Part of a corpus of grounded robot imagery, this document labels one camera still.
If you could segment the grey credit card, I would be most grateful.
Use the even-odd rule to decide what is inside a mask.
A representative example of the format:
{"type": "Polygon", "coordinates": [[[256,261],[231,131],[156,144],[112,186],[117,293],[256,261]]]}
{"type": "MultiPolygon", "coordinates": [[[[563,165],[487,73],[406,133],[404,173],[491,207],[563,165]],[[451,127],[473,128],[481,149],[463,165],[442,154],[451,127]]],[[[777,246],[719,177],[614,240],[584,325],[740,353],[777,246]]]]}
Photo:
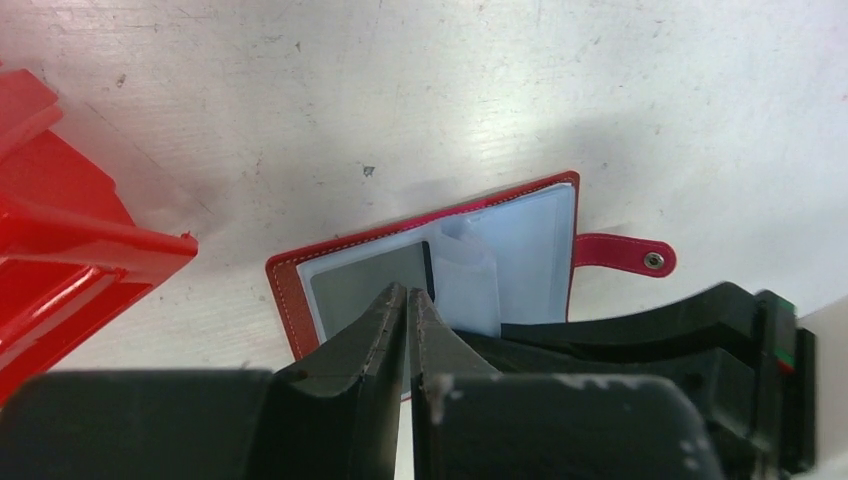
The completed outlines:
{"type": "Polygon", "coordinates": [[[355,260],[329,261],[305,275],[313,323],[321,343],[353,323],[389,284],[425,290],[435,297],[430,244],[392,247],[355,260]]]}

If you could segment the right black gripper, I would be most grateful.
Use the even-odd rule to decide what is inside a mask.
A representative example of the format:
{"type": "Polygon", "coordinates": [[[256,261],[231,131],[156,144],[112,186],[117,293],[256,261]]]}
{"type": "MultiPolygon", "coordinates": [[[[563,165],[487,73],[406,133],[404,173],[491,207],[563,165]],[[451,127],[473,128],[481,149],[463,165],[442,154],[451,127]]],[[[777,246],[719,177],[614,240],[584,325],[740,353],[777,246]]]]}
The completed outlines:
{"type": "Polygon", "coordinates": [[[771,291],[725,282],[641,313],[459,336],[505,373],[671,380],[712,422],[728,479],[789,479],[816,465],[816,337],[771,291]]]}

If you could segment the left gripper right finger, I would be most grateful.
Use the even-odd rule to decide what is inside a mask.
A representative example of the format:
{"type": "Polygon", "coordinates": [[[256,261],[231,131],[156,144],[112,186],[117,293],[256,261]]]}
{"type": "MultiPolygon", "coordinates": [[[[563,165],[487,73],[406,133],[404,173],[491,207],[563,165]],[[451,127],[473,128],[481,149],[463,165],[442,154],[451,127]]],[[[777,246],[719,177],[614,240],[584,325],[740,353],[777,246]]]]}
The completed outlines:
{"type": "Polygon", "coordinates": [[[419,479],[720,479],[692,402],[652,375],[503,373],[409,292],[419,479]]]}

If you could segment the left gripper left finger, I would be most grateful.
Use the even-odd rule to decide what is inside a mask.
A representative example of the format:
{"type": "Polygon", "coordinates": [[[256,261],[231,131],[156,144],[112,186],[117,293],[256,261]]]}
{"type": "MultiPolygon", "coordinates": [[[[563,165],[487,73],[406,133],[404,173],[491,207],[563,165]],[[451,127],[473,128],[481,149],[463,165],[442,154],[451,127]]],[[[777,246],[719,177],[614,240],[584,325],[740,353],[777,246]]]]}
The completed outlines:
{"type": "Polygon", "coordinates": [[[59,371],[1,413],[5,479],[390,479],[407,291],[279,371],[59,371]]]}

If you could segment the red leather card holder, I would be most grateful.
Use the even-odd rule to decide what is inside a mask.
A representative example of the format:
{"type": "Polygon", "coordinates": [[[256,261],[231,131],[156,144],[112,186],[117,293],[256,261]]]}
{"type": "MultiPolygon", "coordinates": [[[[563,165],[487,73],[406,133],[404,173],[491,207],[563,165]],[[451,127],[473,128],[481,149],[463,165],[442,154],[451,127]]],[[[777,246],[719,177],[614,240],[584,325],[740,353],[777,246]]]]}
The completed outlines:
{"type": "Polygon", "coordinates": [[[329,261],[430,244],[442,318],[496,337],[505,324],[568,319],[572,279],[591,266],[663,278],[677,266],[663,241],[577,230],[580,177],[572,170],[476,199],[272,256],[266,273],[296,359],[321,344],[305,275],[329,261]]]}

